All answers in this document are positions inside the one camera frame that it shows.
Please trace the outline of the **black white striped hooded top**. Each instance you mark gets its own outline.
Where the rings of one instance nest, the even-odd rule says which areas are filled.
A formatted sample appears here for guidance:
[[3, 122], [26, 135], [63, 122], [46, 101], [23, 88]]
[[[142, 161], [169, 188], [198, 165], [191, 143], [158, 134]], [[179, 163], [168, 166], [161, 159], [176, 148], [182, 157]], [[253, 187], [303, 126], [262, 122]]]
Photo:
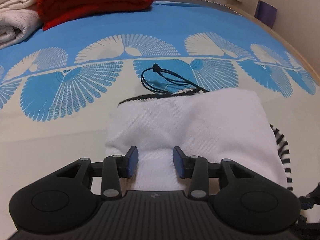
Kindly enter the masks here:
[[256, 92], [223, 88], [184, 89], [173, 95], [144, 94], [114, 108], [106, 124], [106, 155], [138, 149], [135, 174], [121, 179], [123, 191], [186, 190], [174, 168], [173, 150], [212, 163], [229, 158], [290, 189], [278, 143]]

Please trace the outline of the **blue white patterned bed sheet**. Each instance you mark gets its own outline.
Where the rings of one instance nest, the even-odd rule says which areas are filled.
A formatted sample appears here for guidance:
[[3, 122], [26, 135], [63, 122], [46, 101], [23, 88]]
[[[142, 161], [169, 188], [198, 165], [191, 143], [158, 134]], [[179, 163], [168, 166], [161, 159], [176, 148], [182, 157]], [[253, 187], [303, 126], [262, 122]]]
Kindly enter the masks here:
[[289, 143], [295, 194], [319, 182], [319, 78], [282, 38], [239, 10], [155, 2], [80, 18], [1, 50], [1, 239], [25, 185], [80, 157], [101, 161], [110, 113], [156, 85], [153, 64], [208, 90], [255, 91]]

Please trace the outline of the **purple paper bag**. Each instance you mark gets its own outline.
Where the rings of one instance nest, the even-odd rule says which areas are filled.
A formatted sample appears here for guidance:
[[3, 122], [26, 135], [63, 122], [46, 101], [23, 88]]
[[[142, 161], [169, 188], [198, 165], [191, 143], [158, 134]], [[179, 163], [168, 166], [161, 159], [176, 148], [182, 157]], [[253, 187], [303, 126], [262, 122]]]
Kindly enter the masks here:
[[276, 21], [277, 11], [277, 8], [264, 1], [259, 0], [254, 17], [269, 28], [273, 28], [273, 25]]

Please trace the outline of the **cream folded fleece blanket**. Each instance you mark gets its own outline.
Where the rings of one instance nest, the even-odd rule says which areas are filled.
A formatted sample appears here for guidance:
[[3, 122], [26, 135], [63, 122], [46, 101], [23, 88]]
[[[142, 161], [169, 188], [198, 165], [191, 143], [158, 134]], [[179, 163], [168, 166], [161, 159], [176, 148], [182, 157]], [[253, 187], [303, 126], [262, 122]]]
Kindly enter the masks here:
[[22, 42], [42, 24], [37, 0], [1, 0], [1, 48]]

